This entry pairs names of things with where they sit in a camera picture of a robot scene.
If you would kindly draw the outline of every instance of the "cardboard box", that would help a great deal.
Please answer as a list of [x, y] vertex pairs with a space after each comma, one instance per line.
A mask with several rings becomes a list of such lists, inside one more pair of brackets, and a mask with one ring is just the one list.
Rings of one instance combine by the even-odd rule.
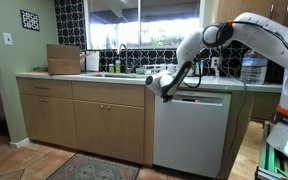
[[47, 45], [48, 73], [55, 74], [80, 74], [80, 47], [66, 45]]

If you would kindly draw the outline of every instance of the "window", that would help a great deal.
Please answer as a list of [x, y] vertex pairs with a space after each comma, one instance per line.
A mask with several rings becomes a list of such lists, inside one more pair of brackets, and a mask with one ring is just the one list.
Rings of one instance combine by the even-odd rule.
[[199, 27], [199, 0], [87, 0], [88, 49], [176, 47]]

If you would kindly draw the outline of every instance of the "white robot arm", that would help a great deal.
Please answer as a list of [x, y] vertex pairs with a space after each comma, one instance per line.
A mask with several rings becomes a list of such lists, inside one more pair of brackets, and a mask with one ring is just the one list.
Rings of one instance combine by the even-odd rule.
[[201, 46], [218, 47], [239, 41], [285, 68], [283, 88], [275, 123], [268, 137], [271, 146], [288, 155], [288, 28], [266, 17], [243, 13], [229, 23], [217, 23], [198, 29], [185, 38], [177, 49], [180, 70], [173, 79], [167, 72], [147, 78], [146, 85], [164, 102], [172, 98], [178, 86], [191, 68], [192, 61]]

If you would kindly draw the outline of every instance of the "kitchen sink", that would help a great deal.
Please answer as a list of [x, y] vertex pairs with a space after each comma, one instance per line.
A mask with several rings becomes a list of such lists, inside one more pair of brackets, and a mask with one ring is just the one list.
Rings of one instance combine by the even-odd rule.
[[84, 74], [84, 76], [90, 77], [103, 77], [103, 78], [124, 78], [124, 79], [145, 79], [145, 75], [139, 74], [113, 74], [113, 73], [103, 73], [103, 74]]

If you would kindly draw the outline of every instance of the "tile floor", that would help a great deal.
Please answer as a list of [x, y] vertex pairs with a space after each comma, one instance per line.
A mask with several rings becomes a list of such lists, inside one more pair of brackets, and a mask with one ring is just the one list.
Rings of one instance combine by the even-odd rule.
[[[229, 179], [254, 179], [259, 156], [260, 125], [250, 124]], [[42, 143], [31, 143], [23, 148], [9, 147], [9, 139], [0, 136], [0, 180], [46, 179], [76, 151]], [[138, 180], [201, 179], [200, 177], [164, 168], [143, 167]]]

